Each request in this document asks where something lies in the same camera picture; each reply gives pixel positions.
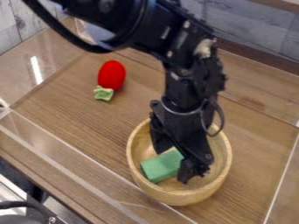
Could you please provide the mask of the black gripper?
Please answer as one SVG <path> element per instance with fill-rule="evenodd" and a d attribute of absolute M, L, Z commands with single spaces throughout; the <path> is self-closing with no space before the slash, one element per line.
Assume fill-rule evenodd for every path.
<path fill-rule="evenodd" d="M 180 162 L 178 181 L 187 184 L 195 176 L 203 177 L 211 169 L 214 155 L 199 113 L 171 111 L 164 100 L 151 101 L 150 134 L 156 154 L 174 146 L 186 159 Z"/>

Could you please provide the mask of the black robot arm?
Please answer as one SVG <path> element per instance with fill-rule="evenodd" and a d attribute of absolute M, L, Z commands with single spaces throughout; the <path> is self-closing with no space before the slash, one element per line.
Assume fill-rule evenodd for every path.
<path fill-rule="evenodd" d="M 214 164 L 208 138 L 214 116 L 222 116 L 219 92 L 227 75 L 212 28 L 183 7 L 180 0 L 50 0 L 88 26 L 112 33 L 90 44 L 48 12 L 39 0 L 22 0 L 44 23 L 76 47 L 111 53 L 131 47 L 156 57 L 166 73 L 164 92 L 151 102 L 150 133 L 155 152 L 182 153 L 178 180 L 204 176 Z"/>

